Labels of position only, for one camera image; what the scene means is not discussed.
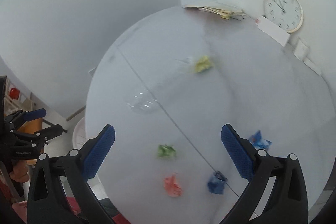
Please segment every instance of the human hand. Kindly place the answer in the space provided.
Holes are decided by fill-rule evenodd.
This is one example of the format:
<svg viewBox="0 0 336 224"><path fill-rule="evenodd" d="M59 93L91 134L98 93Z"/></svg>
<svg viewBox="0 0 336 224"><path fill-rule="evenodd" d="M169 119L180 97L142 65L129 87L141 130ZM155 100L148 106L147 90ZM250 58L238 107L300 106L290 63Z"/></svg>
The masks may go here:
<svg viewBox="0 0 336 224"><path fill-rule="evenodd" d="M9 173L12 180L23 183L29 180L28 167L25 160L19 160L14 166L13 171Z"/></svg>

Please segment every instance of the white screw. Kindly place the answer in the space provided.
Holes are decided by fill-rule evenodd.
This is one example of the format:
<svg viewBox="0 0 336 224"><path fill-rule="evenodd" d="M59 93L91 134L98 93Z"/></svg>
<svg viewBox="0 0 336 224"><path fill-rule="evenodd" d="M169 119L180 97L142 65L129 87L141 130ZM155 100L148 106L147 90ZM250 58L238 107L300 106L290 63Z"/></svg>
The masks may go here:
<svg viewBox="0 0 336 224"><path fill-rule="evenodd" d="M290 154L289 157L292 159L292 160L297 160L297 156L295 154Z"/></svg>
<svg viewBox="0 0 336 224"><path fill-rule="evenodd" d="M39 159L44 160L46 157L47 157L47 155L45 153L43 153L39 156Z"/></svg>
<svg viewBox="0 0 336 224"><path fill-rule="evenodd" d="M265 150L260 149L258 150L258 154L259 156L265 157L267 155L267 152Z"/></svg>
<svg viewBox="0 0 336 224"><path fill-rule="evenodd" d="M76 150L76 149L71 150L70 153L69 153L69 155L70 155L71 157L74 157L74 156L76 156L77 154L78 154L78 150Z"/></svg>

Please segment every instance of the stack of papers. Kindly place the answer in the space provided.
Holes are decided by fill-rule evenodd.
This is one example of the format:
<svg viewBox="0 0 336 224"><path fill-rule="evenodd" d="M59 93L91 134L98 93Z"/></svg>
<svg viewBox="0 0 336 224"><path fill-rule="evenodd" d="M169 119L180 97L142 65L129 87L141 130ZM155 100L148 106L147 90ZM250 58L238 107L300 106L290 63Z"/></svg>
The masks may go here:
<svg viewBox="0 0 336 224"><path fill-rule="evenodd" d="M201 0L189 5L183 6L183 8L198 8L198 10L215 13L225 19L238 19L243 20L247 17L243 9L228 4L219 3L213 0Z"/></svg>

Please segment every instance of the red object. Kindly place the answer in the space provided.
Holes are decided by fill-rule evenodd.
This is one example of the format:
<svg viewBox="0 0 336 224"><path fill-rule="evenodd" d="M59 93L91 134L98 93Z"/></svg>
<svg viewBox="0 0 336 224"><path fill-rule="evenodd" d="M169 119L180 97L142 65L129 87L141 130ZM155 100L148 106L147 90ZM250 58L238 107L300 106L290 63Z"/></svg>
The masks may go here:
<svg viewBox="0 0 336 224"><path fill-rule="evenodd" d="M118 214L112 219L116 224L131 224L122 214Z"/></svg>
<svg viewBox="0 0 336 224"><path fill-rule="evenodd" d="M11 88L9 92L9 97L18 100L20 96L20 91L17 88Z"/></svg>

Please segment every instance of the floor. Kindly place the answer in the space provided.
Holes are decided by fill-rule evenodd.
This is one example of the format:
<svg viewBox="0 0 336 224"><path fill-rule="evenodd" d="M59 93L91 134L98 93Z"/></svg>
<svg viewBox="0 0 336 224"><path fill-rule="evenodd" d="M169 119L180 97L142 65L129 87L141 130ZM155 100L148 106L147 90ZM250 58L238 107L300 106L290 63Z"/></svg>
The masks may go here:
<svg viewBox="0 0 336 224"><path fill-rule="evenodd" d="M62 133L61 136L58 136L50 141L48 145L44 146L44 152L49 155L49 157L58 157L66 155L70 150L73 149L72 145L72 136L76 124L80 121L81 118L85 116L85 110L71 119L69 122L57 112L47 107L43 102L41 102L34 95L31 96L32 100L36 103L35 109L44 108L47 111L45 120L53 124L60 124L64 129L68 130L67 133ZM43 123L43 128L49 127L47 124ZM62 185L67 196L73 196L68 181L65 177L61 177ZM98 200L107 198L104 187L101 184L98 176L93 179L88 180L93 193L96 195ZM29 188L29 183L24 187L25 189Z"/></svg>

